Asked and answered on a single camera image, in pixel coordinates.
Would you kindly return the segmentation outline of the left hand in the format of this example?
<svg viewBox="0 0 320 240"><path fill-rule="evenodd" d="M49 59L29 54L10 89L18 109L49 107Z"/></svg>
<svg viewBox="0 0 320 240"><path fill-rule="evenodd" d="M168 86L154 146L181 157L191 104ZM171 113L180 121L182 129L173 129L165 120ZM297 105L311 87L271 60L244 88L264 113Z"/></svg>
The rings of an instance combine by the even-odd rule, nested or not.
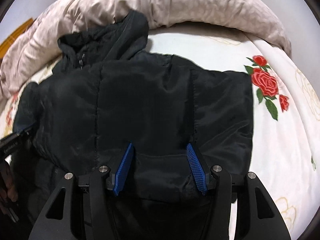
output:
<svg viewBox="0 0 320 240"><path fill-rule="evenodd" d="M4 181L4 187L1 186L1 198L6 203L9 199L16 202L18 194L15 189L14 178L11 174L9 164L4 160L1 162L1 179Z"/></svg>

